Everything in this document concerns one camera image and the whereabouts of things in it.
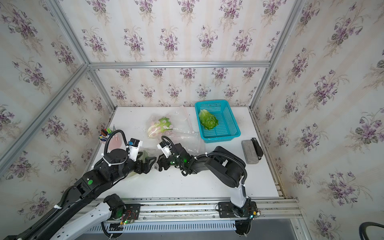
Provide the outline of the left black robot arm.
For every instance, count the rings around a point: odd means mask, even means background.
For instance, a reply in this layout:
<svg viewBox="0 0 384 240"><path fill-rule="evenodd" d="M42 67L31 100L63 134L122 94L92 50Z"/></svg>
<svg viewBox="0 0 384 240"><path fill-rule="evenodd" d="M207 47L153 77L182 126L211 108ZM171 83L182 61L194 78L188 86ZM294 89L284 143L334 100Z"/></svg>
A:
<svg viewBox="0 0 384 240"><path fill-rule="evenodd" d="M58 204L34 225L18 235L8 235L5 239L51 239L76 213L139 169L142 162L137 157L142 144L142 141L133 138L127 141L122 130L112 132L105 143L102 158L94 168L67 188Z"/></svg>

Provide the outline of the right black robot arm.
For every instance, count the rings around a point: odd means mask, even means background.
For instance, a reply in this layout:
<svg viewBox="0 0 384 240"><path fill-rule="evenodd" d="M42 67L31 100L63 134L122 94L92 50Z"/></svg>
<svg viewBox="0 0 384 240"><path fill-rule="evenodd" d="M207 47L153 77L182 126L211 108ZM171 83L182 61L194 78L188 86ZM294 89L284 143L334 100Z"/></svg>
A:
<svg viewBox="0 0 384 240"><path fill-rule="evenodd" d="M224 185L234 189L230 201L217 204L216 211L220 218L246 218L251 221L260 215L256 204L246 194L246 164L231 152L218 146L210 153L193 156L167 136L161 137L158 149L163 153L158 160L160 172L171 166L178 168L184 177L210 171Z"/></svg>

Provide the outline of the green chinese cabbage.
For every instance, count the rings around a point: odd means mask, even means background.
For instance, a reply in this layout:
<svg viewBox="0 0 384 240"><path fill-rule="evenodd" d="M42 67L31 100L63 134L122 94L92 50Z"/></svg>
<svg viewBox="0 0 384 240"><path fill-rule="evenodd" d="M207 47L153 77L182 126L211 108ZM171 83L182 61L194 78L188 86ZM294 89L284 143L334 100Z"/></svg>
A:
<svg viewBox="0 0 384 240"><path fill-rule="evenodd" d="M213 130L219 125L219 120L207 110L200 110L199 119L206 130Z"/></svg>

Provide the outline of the bagged cabbage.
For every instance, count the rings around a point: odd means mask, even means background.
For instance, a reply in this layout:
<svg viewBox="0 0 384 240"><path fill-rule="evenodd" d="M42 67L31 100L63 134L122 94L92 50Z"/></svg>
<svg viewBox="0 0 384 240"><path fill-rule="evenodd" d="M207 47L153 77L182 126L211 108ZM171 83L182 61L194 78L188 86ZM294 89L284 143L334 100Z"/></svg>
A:
<svg viewBox="0 0 384 240"><path fill-rule="evenodd" d="M138 160L142 161L143 163L150 163L153 160L153 156L147 151L141 151L138 153Z"/></svg>
<svg viewBox="0 0 384 240"><path fill-rule="evenodd" d="M172 130L173 124L171 120L167 117L162 117L150 125L147 134L149 138L157 138Z"/></svg>

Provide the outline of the clear zip-top bag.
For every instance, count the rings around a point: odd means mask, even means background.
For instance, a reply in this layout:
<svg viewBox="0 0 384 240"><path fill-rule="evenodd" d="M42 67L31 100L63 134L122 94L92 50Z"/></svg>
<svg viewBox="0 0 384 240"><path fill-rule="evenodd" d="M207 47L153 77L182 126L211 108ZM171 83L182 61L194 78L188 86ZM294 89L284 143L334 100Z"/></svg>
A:
<svg viewBox="0 0 384 240"><path fill-rule="evenodd" d="M192 127L192 123L190 120L190 115L187 113L187 110L184 106L177 107L175 110L166 111L165 113L161 114L152 114L149 119L147 120L147 130L150 127L152 123L157 121L158 119L162 117L167 117L171 120L173 124L173 130L166 132L162 136L172 137L174 133L185 133L189 134L192 132L195 132Z"/></svg>
<svg viewBox="0 0 384 240"><path fill-rule="evenodd" d="M206 152L205 143L199 132L174 133L172 141L175 144L180 143L190 155L200 155Z"/></svg>
<svg viewBox="0 0 384 240"><path fill-rule="evenodd" d="M127 158L123 166L123 177L125 179L130 173L148 174L154 167L158 158L149 154L148 151L138 151L136 160Z"/></svg>

